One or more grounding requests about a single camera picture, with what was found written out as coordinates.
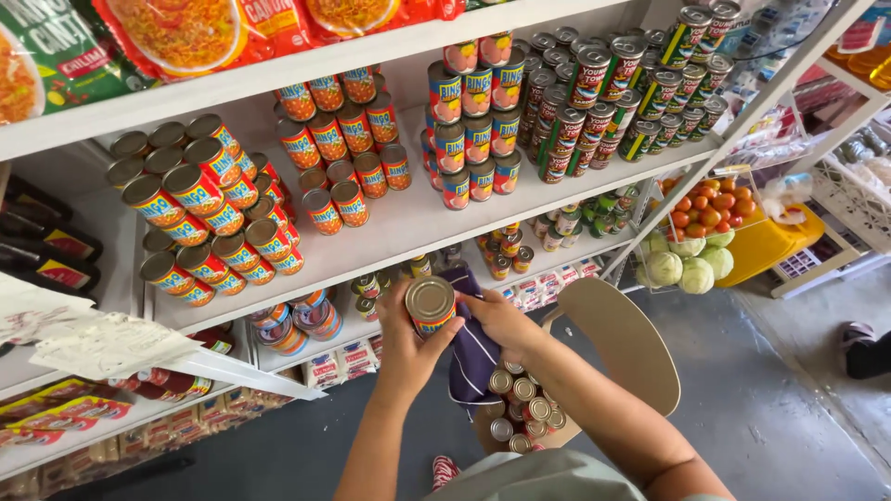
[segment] tomato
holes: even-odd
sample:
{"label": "tomato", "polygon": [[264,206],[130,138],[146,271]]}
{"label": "tomato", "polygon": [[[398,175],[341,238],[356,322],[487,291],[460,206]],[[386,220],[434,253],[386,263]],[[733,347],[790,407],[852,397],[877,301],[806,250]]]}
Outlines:
{"label": "tomato", "polygon": [[757,206],[755,205],[754,200],[742,199],[737,201],[736,204],[733,205],[733,214],[748,218],[752,214],[755,214],[755,209],[757,209]]}
{"label": "tomato", "polygon": [[733,193],[736,189],[736,181],[732,177],[725,177],[721,180],[721,193]]}
{"label": "tomato", "polygon": [[687,197],[683,197],[683,198],[681,198],[681,201],[677,202],[677,205],[674,206],[674,210],[680,210],[681,212],[686,212],[686,211],[690,210],[691,205],[692,205],[692,202],[690,201],[690,199]]}
{"label": "tomato", "polygon": [[702,181],[702,185],[715,191],[721,189],[721,181],[718,181],[717,179],[705,179]]}
{"label": "tomato", "polygon": [[670,230],[668,231],[668,241],[669,242],[683,242],[683,236],[685,235],[684,231],[681,228],[675,228],[674,233]]}
{"label": "tomato", "polygon": [[703,196],[712,200],[718,195],[718,191],[710,186],[703,186],[699,188],[699,196]]}
{"label": "tomato", "polygon": [[706,197],[696,197],[693,199],[693,208],[703,210],[708,207],[708,198]]}
{"label": "tomato", "polygon": [[683,231],[684,234],[690,238],[702,238],[706,236],[706,227],[699,223],[690,223]]}
{"label": "tomato", "polygon": [[671,222],[675,228],[684,228],[690,223],[690,216],[683,212],[672,212]]}
{"label": "tomato", "polygon": [[721,222],[721,215],[717,210],[705,209],[699,213],[699,222],[703,226],[711,227]]}
{"label": "tomato", "polygon": [[721,193],[712,200],[712,207],[715,209],[729,209],[736,203],[736,199],[730,193]]}

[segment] white metal shelf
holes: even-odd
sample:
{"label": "white metal shelf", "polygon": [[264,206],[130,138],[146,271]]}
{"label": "white metal shelf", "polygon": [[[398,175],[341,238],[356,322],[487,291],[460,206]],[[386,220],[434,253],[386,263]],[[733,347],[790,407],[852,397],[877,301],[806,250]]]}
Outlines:
{"label": "white metal shelf", "polygon": [[838,78],[846,85],[853,88],[853,90],[857,91],[865,97],[868,97],[870,99],[883,99],[886,101],[888,99],[891,99],[891,97],[889,97],[891,96],[891,93],[885,92],[875,87],[866,78],[860,78],[859,76],[852,73],[848,68],[835,63],[833,60],[826,56],[822,56],[820,59],[817,60],[817,66],[819,66],[821,69],[823,69],[833,77]]}
{"label": "white metal shelf", "polygon": [[[390,191],[382,199],[368,201],[371,212],[368,223],[359,228],[344,226],[333,236],[323,236],[295,203],[300,219],[299,250],[306,260],[300,272],[292,276],[276,276],[271,283],[260,287],[249,285],[235,296],[218,296],[200,308],[191,308],[159,292],[154,297],[153,319],[183,333],[192,333],[572,201],[703,160],[717,149],[717,142],[709,136],[699,143],[666,149],[658,156],[646,155],[637,163],[614,158],[604,170],[591,170],[583,177],[566,178],[556,185],[542,183],[536,167],[524,157],[514,193],[507,196],[494,194],[489,201],[471,202],[467,209],[451,211],[443,205],[442,195],[430,187],[425,178],[427,173],[421,167],[418,139],[423,127],[421,108],[401,112],[398,119],[413,182],[407,190]],[[275,146],[264,153],[279,171],[291,169],[281,147]]]}
{"label": "white metal shelf", "polygon": [[516,0],[0,127],[0,160],[627,0]]}
{"label": "white metal shelf", "polygon": [[134,405],[130,407],[127,415],[119,419],[101,419],[93,428],[85,431],[66,431],[59,441],[45,446],[0,448],[0,480],[26,472],[57,457],[65,456],[90,444],[111,438],[136,426],[141,426],[165,415],[171,415],[203,400],[221,395],[232,388],[234,388],[232,384],[216,382],[207,395],[186,398],[177,403],[159,402],[158,400],[148,400],[133,395],[135,397],[132,400]]}
{"label": "white metal shelf", "polygon": [[[547,252],[542,248],[541,241],[532,234],[532,228],[523,223],[523,244],[533,248],[535,257],[529,267],[529,271],[524,275],[509,275],[504,282],[498,282],[488,272],[488,266],[483,259],[477,244],[473,239],[469,239],[462,243],[462,259],[467,261],[473,275],[477,277],[479,285],[485,289],[499,290],[514,283],[520,282],[522,279],[532,278],[545,271],[562,267],[569,263],[574,263],[583,258],[610,251],[616,247],[629,242],[634,238],[633,230],[629,227],[621,234],[608,235],[601,239],[596,239],[588,234],[579,237],[576,245],[569,249],[560,249],[555,252]],[[276,354],[271,349],[263,346],[257,346],[257,358],[259,359],[260,370],[268,373],[276,373],[283,369],[302,364],[309,359],[318,356],[325,351],[331,351],[341,346],[346,346],[351,342],[355,342],[364,338],[372,337],[380,333],[379,322],[366,322],[359,315],[355,306],[356,296],[350,292],[349,288],[342,285],[338,289],[338,297],[335,299],[335,308],[343,315],[343,330],[338,336],[330,341],[319,342],[310,341],[304,350],[294,357],[283,357]]]}

